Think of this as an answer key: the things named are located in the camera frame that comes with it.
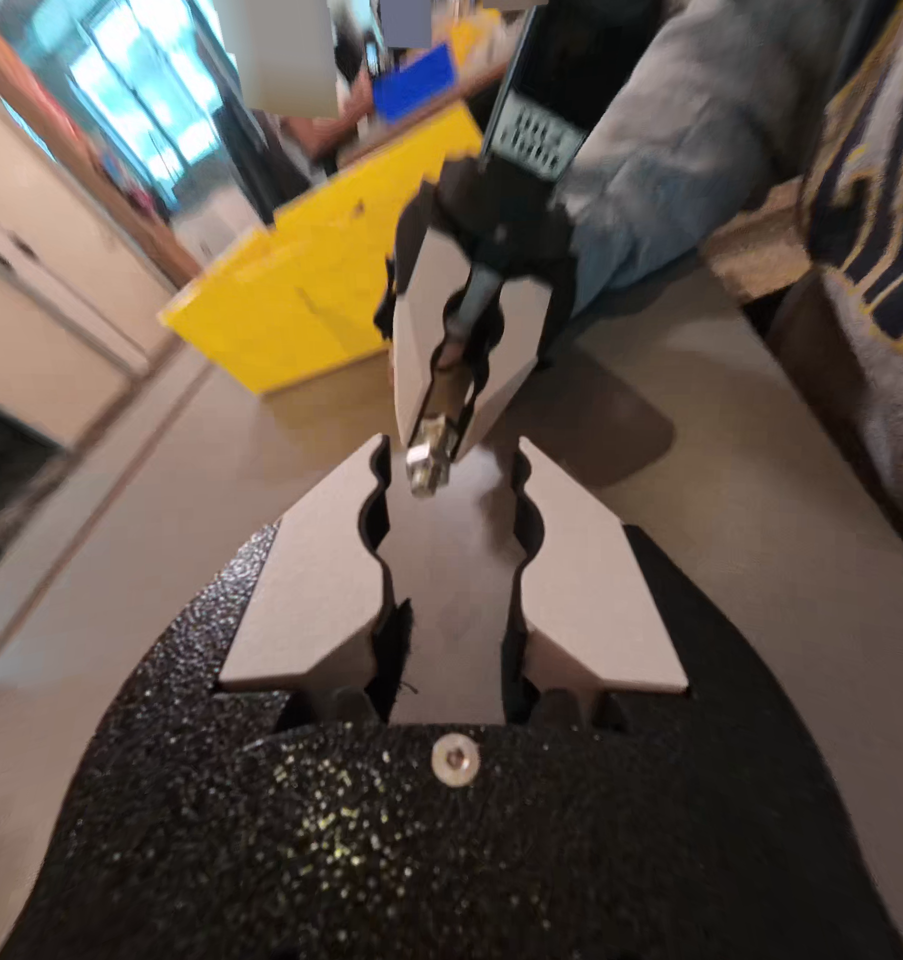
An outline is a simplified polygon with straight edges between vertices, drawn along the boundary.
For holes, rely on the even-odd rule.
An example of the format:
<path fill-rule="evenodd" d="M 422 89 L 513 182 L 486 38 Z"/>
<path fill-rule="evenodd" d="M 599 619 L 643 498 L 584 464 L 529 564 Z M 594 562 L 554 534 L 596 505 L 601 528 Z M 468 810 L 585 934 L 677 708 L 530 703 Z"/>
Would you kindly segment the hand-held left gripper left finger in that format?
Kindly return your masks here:
<path fill-rule="evenodd" d="M 410 605 L 380 555 L 390 530 L 386 434 L 373 434 L 287 509 L 218 673 L 228 693 L 298 695 L 315 715 L 336 696 L 387 723 L 408 652 Z"/>

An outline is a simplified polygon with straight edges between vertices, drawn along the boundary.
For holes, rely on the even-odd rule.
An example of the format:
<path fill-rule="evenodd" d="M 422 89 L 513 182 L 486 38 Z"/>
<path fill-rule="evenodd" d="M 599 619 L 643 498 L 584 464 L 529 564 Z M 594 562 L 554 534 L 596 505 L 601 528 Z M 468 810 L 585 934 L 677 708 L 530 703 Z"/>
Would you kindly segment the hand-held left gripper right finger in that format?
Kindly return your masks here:
<path fill-rule="evenodd" d="M 554 692 L 583 720 L 608 695 L 686 695 L 690 681 L 626 527 L 527 437 L 511 472 L 513 576 L 501 644 L 505 722 L 530 722 Z"/>

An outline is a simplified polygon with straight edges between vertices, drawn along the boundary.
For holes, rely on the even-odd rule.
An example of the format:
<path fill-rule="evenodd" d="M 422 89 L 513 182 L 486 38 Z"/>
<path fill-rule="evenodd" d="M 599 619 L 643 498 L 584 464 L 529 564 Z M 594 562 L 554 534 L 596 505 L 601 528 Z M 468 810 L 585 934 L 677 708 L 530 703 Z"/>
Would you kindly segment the grey sweatshirt with navy letters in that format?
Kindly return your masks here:
<path fill-rule="evenodd" d="M 867 2 L 798 196 L 766 345 L 903 539 L 903 2 Z"/>

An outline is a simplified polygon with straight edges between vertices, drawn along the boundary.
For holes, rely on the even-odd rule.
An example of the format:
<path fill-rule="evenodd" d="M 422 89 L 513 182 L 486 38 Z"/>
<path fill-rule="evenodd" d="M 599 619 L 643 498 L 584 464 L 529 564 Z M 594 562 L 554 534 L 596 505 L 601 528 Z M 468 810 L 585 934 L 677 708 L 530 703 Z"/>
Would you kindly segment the wooden table with black legs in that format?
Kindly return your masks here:
<path fill-rule="evenodd" d="M 344 149 L 346 158 L 343 163 L 348 165 L 445 108 L 481 96 L 485 90 L 493 88 L 505 78 L 507 66 L 507 58 L 498 57 L 482 69 L 471 71 L 465 78 L 429 97 L 394 122 L 377 119 L 372 109 L 371 81 L 365 78 L 355 85 L 362 90 L 349 96 L 348 108 L 342 110 L 338 118 L 285 118 L 279 126 L 284 133 L 298 138 L 302 150 L 311 161 L 321 162 L 336 157 L 338 151 Z M 359 126 L 365 120 L 381 130 L 368 134 L 364 146 L 349 147 L 350 143 L 360 138 Z"/>

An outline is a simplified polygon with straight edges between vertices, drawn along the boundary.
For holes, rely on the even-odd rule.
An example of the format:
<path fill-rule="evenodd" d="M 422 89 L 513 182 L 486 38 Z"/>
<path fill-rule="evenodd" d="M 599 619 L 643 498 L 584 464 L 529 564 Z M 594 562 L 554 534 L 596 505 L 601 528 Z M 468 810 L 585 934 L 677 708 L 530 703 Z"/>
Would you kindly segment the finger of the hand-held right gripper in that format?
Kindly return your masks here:
<path fill-rule="evenodd" d="M 463 290 L 471 263 L 457 242 L 428 227 L 410 280 L 397 295 L 393 321 L 394 405 L 401 443 L 409 448 L 422 417 L 443 413 L 456 426 L 457 450 L 470 450 L 475 373 L 466 364 L 436 373 L 446 340 L 448 301 Z"/>
<path fill-rule="evenodd" d="M 552 297 L 553 287 L 535 277 L 504 282 L 493 314 L 494 320 L 501 319 L 500 336 L 495 343 L 482 345 L 473 366 L 453 461 L 463 460 L 487 436 L 529 378 L 538 361 Z"/>

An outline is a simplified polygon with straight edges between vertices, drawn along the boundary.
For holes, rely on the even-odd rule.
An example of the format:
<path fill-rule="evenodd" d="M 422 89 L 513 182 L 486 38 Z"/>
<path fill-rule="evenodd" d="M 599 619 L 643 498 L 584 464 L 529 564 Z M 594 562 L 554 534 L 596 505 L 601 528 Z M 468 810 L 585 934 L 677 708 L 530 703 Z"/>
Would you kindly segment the low blue plastic bin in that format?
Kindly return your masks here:
<path fill-rule="evenodd" d="M 457 80 L 454 54 L 449 44 L 442 42 L 414 61 L 373 79 L 374 115 L 395 124 L 451 90 Z"/>

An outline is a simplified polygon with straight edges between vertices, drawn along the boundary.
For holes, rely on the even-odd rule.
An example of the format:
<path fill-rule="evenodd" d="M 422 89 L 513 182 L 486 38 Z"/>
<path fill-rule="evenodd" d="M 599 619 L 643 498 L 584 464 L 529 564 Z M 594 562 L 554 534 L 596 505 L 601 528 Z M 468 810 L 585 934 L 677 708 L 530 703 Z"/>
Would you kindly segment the steel hex bolt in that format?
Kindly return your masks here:
<path fill-rule="evenodd" d="M 449 482 L 458 449 L 458 429 L 445 414 L 424 416 L 405 455 L 406 476 L 415 498 L 431 498 Z"/>

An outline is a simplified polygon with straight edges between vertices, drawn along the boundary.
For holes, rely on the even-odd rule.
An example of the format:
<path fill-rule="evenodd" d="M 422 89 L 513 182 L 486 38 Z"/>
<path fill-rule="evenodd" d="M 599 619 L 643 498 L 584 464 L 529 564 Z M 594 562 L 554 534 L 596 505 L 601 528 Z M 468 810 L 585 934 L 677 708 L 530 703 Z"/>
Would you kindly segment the yellow bin with black divider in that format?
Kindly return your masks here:
<path fill-rule="evenodd" d="M 253 228 L 159 313 L 183 342 L 255 395 L 386 350 L 374 325 L 398 220 L 481 131 L 459 101 Z"/>

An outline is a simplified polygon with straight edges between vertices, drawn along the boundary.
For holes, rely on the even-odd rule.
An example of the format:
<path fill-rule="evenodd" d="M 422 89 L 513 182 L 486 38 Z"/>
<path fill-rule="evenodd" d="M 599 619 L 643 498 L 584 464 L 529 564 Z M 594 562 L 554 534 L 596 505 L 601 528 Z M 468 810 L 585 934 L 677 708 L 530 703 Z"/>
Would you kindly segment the small yellow bin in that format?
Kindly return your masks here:
<path fill-rule="evenodd" d="M 502 26 L 502 14 L 494 7 L 478 6 L 467 11 L 446 11 L 433 20 L 436 41 L 445 43 L 452 61 L 463 69 L 486 47 Z"/>

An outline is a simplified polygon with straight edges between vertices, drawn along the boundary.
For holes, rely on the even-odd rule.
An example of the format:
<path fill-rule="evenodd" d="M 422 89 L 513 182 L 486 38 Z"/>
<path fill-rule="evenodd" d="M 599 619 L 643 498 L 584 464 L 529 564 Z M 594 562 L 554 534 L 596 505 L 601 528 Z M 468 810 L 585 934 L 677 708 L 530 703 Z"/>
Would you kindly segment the white door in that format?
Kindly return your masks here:
<path fill-rule="evenodd" d="M 171 281 L 1 98 L 0 271 L 131 377 L 170 340 Z"/>
<path fill-rule="evenodd" d="M 170 288 L 128 250 L 92 256 L 88 293 L 0 225 L 0 412 L 79 446 L 152 373 L 170 342 Z"/>

